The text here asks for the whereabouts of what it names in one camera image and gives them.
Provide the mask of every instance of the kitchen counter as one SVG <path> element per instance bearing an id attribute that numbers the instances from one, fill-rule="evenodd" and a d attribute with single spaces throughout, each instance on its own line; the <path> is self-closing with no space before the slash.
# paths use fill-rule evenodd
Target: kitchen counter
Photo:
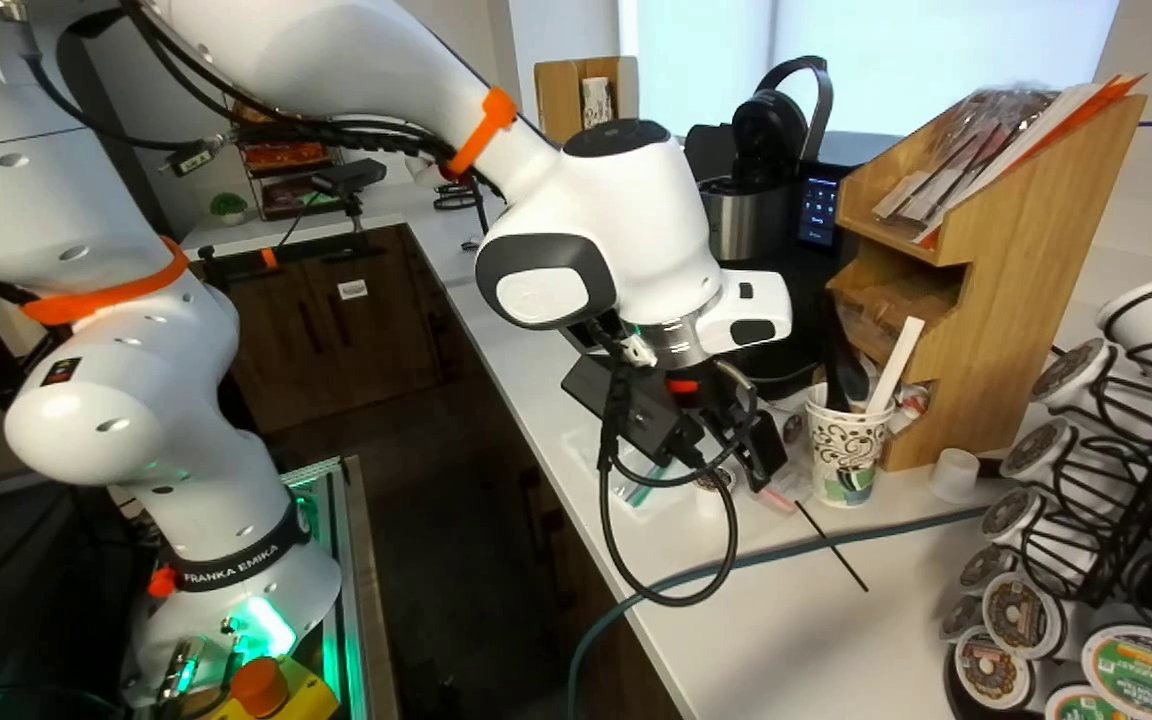
<path id="1" fill-rule="evenodd" d="M 595 516 L 595 415 L 562 389 L 562 376 L 577 363 L 577 349 L 562 333 L 506 325 L 481 302 L 472 253 L 462 247 L 481 237 L 477 213 L 434 213 L 430 183 L 369 192 L 365 225 L 412 227 L 536 465 L 611 598 L 625 602 L 628 583 L 603 552 Z M 311 215 L 297 227 L 297 241 L 341 237 L 344 227 L 341 215 Z M 280 237 L 286 225 L 236 225 L 193 232 L 183 247 L 211 246 L 218 255 L 230 255 L 276 246 Z M 843 531 L 954 508 L 966 506 L 935 501 L 922 471 L 902 471 L 879 480 L 872 506 L 851 512 L 812 506 L 812 516 L 828 531 Z M 640 581 L 710 565 L 726 546 L 720 501 L 701 489 L 655 494 L 646 508 L 617 506 L 611 516 Z M 738 516 L 742 552 L 812 541 L 804 516 L 786 516 L 747 494 L 738 495 Z M 628 623 L 684 716 L 935 720 L 954 716 L 941 689 L 944 646 L 935 617 L 962 565 L 981 546 L 985 538 L 974 526 L 849 546 L 843 552 L 868 581 L 868 594 L 828 552 L 742 570 L 714 602 L 696 610 L 640 604 L 628 611 Z"/>

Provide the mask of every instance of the robotic arm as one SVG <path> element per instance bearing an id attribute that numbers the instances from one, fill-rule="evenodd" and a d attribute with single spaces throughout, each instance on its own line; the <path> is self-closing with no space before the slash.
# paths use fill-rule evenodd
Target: robotic arm
<path id="1" fill-rule="evenodd" d="M 84 0 L 0 10 L 41 42 L 94 12 Z M 392 0 L 151 0 L 147 18 L 287 117 L 400 117 L 451 147 L 486 117 L 499 125 L 499 96 Z M 341 570 L 297 531 L 266 445 L 218 413 L 233 303 L 183 271 L 101 143 L 29 80 L 19 57 L 38 49 L 18 27 L 0 24 L 0 280 L 96 303 L 26 380 L 5 428 L 38 471 L 124 489 L 160 526 L 180 594 L 147 617 L 138 663 L 163 696 L 180 647 L 233 646 L 236 617 L 267 623 L 266 652 L 297 646 L 332 610 Z M 477 280 L 512 325 L 617 312 L 649 349 L 635 359 L 655 370 L 788 335 L 782 276 L 714 259 L 696 181 L 663 127 L 619 121 L 552 147 L 506 110 L 469 162 L 509 201 Z"/>

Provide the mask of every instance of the pod holder carousel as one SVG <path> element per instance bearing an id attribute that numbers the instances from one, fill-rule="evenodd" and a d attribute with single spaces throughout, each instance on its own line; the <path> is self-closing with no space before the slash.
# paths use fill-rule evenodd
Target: pod holder carousel
<path id="1" fill-rule="evenodd" d="M 1099 333 L 1035 380 L 1050 419 L 1004 455 L 944 617 L 962 720 L 1152 716 L 1152 284 Z"/>

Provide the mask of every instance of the wooden box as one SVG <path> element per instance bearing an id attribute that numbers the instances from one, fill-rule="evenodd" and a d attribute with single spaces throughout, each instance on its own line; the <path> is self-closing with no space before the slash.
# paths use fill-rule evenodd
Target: wooden box
<path id="1" fill-rule="evenodd" d="M 640 117 L 640 76 L 633 57 L 587 57 L 536 66 L 536 110 L 549 139 L 582 133 L 582 80 L 609 76 L 611 117 Z"/>
<path id="2" fill-rule="evenodd" d="M 855 259 L 828 280 L 828 293 L 851 349 L 883 363 L 905 316 L 925 320 L 905 386 L 928 386 L 934 406 L 893 441 L 883 469 L 934 465 L 941 449 L 1008 451 L 1139 110 L 1143 96 L 1116 96 L 1054 138 L 976 196 L 954 204 L 928 246 L 917 246 L 922 225 L 883 221 L 877 204 L 905 176 L 934 171 L 934 147 L 956 133 L 956 112 L 935 117 L 843 181 L 841 227 L 855 237 Z"/>

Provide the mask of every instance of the cabinet door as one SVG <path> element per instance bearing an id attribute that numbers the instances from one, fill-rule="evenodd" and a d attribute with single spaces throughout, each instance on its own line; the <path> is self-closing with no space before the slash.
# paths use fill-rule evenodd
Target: cabinet door
<path id="1" fill-rule="evenodd" d="M 369 232 L 369 246 L 335 246 L 303 259 L 299 280 L 324 333 L 324 357 L 311 370 L 320 413 L 375 406 L 441 380 L 400 227 L 380 227 Z"/>
<path id="2" fill-rule="evenodd" d="M 291 428 L 318 415 L 311 370 L 324 357 L 324 335 L 299 298 L 299 276 L 249 271 L 230 284 L 242 312 L 242 353 L 233 376 L 260 432 Z"/>

